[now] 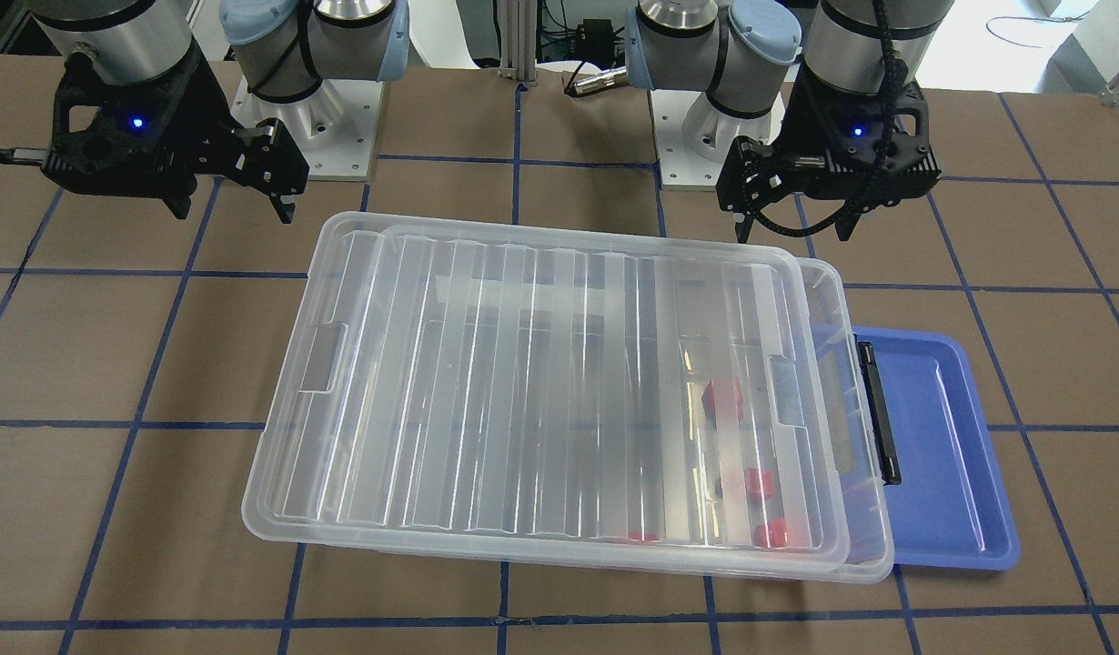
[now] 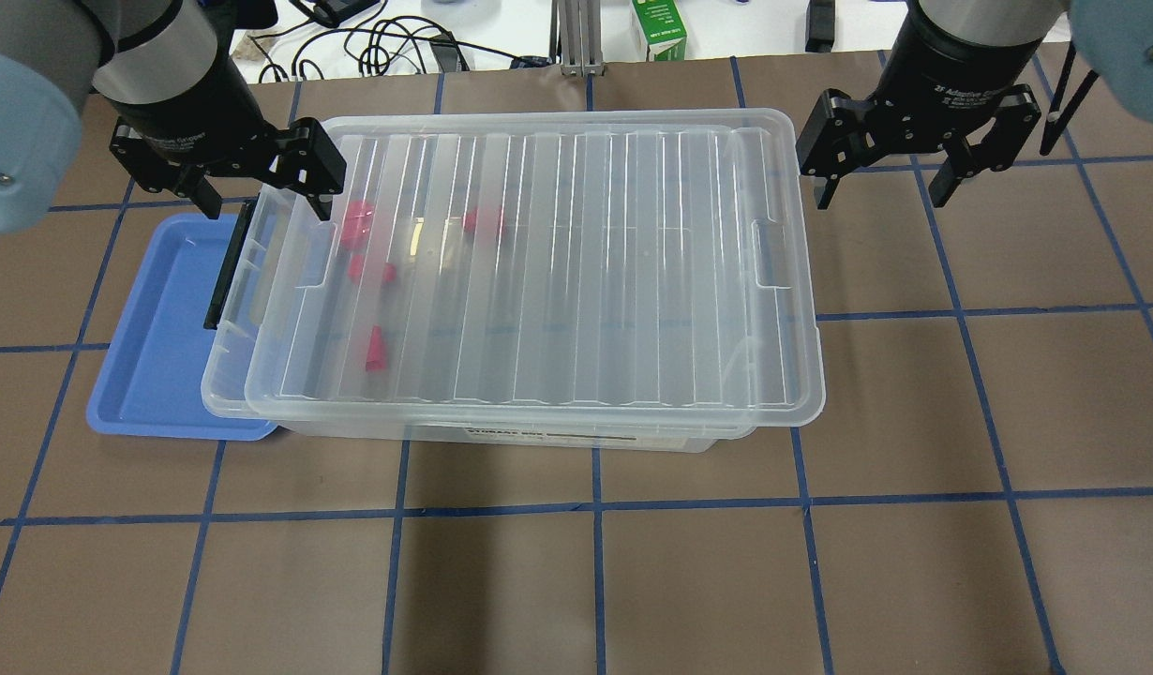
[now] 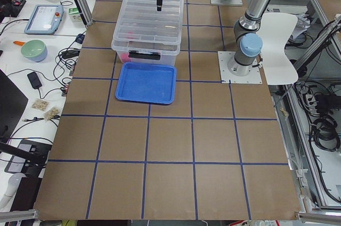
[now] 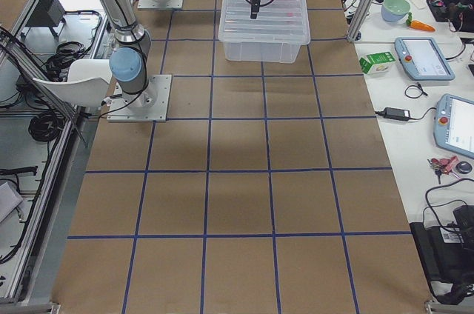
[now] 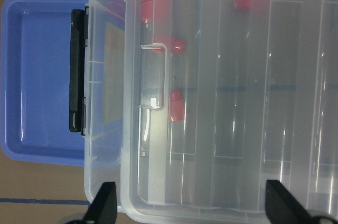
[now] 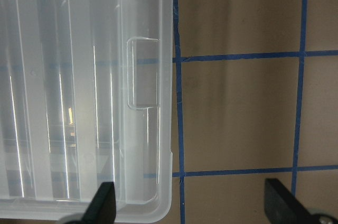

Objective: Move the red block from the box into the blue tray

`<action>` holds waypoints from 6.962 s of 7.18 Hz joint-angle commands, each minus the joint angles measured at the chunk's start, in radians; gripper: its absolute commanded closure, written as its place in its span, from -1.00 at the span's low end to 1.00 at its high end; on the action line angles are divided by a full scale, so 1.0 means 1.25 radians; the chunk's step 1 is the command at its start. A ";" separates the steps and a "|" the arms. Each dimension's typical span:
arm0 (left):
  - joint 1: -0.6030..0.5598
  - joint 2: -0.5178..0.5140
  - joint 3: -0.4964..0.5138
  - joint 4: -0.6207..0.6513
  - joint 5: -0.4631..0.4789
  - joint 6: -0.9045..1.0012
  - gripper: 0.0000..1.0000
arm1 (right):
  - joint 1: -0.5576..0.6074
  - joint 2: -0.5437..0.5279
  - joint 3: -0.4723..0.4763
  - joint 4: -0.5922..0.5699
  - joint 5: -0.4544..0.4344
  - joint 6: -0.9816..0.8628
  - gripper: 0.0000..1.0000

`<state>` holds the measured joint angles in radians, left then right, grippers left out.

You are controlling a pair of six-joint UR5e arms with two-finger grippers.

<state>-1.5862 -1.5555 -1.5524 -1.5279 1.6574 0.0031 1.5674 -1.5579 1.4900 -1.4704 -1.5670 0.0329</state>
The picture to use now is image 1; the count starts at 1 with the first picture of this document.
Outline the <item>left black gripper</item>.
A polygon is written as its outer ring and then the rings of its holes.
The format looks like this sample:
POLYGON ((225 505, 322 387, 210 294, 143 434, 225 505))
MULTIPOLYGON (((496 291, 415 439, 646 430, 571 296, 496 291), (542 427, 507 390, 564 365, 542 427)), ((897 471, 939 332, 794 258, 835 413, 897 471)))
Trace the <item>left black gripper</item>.
POLYGON ((821 79, 798 79, 771 144, 749 135, 731 141, 716 196, 721 210, 735 216, 740 242, 755 227, 793 238, 834 230, 847 241, 867 213, 925 197, 939 181, 927 100, 916 82, 861 96, 821 79), (767 215, 794 194, 838 206, 809 227, 787 227, 767 215))

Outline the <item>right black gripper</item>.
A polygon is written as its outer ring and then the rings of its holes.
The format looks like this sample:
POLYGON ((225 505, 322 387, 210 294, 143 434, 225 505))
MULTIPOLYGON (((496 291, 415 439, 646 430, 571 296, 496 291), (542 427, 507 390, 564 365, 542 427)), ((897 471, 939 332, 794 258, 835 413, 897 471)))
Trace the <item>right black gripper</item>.
POLYGON ((267 197, 281 223, 294 216, 309 163, 284 121, 243 127, 198 45, 163 75, 111 86, 90 54, 68 56, 54 96, 43 174, 79 195, 153 198, 177 219, 192 210, 198 176, 222 176, 267 197))

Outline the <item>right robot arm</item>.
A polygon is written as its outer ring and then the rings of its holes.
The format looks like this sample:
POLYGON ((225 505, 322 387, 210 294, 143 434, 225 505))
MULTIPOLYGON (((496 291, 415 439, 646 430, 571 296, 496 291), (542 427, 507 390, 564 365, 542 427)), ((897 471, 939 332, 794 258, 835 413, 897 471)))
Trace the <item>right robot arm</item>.
MULTIPOLYGON (((39 166, 65 191, 160 200, 178 219, 197 176, 260 191, 282 224, 310 171, 301 127, 261 116, 243 127, 184 13, 170 1, 28 1, 65 60, 39 166)), ((290 106, 330 79, 399 79, 406 1, 223 1, 220 28, 253 99, 290 106)))

